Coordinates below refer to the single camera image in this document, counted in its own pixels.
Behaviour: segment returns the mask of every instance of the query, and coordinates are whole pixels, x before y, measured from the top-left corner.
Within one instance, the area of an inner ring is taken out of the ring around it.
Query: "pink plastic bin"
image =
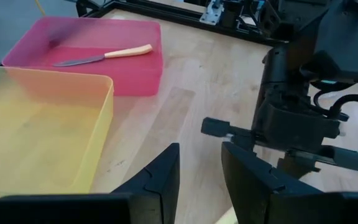
[[[72,67],[54,67],[65,60],[102,55],[151,44],[153,51],[135,57],[111,58]],[[158,92],[163,70],[161,29],[157,22],[70,17],[43,17],[2,61],[4,66],[107,75],[114,94],[150,96]]]

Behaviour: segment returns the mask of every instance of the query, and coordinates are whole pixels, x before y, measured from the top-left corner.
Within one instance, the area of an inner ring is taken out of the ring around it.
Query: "black metal frame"
[[[76,8],[79,17],[99,18],[112,11],[113,9],[120,9],[124,11],[134,12],[136,14],[141,14],[144,16],[153,17],[156,19],[162,19],[165,21],[175,22],[190,27],[216,32],[218,34],[228,35],[238,39],[256,42],[259,44],[276,46],[277,44],[283,43],[283,41],[281,40],[263,37],[262,34],[256,32],[256,27],[240,26],[232,28],[224,27],[220,24],[212,26],[200,22],[200,17],[203,15],[200,12],[182,9],[180,7],[169,6],[166,4],[161,4],[148,0],[112,0],[100,6],[99,9],[89,7],[87,0],[78,0],[76,2]],[[85,13],[86,8],[91,8],[92,10],[90,12]]]

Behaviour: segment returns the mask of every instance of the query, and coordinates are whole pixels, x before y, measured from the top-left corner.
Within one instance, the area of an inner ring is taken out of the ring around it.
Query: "wooden knife handle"
[[[117,50],[113,52],[108,52],[104,54],[105,58],[114,58],[114,57],[128,57],[128,56],[135,56],[135,55],[142,55],[149,53],[153,50],[153,47],[150,44],[141,46],[141,47],[134,47],[131,49],[125,50]]]

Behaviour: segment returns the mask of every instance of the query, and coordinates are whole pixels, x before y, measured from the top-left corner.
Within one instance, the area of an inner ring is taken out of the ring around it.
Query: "knife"
[[[89,58],[77,59],[77,60],[67,60],[64,62],[56,63],[54,67],[66,67],[66,66],[73,66],[73,65],[81,65],[84,63],[91,63],[91,62],[98,62],[104,60],[106,58],[116,58],[116,57],[128,57],[128,56],[136,56],[147,54],[153,50],[153,47],[150,44],[141,46],[141,47],[134,47],[131,49],[124,49],[124,50],[117,50],[113,52],[105,53],[104,55],[93,56]]]

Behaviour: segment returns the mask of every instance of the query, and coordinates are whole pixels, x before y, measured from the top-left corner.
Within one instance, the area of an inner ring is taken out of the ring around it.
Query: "table surface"
[[[168,4],[203,10],[183,2]],[[112,191],[171,142],[179,142],[176,223],[216,222],[231,207],[221,167],[222,139],[201,134],[201,122],[210,116],[250,128],[264,68],[261,61],[270,47],[124,11],[112,11],[104,18],[158,21],[164,73],[156,96],[115,97],[113,122],[92,191]],[[327,108],[345,93],[358,93],[358,85],[320,102]],[[345,104],[343,111],[351,117],[343,127],[346,136],[324,143],[358,151],[358,103]],[[283,156],[259,146],[255,152],[273,165]],[[302,181],[323,191],[358,191],[358,172],[326,164],[318,167],[320,173],[308,174]]]

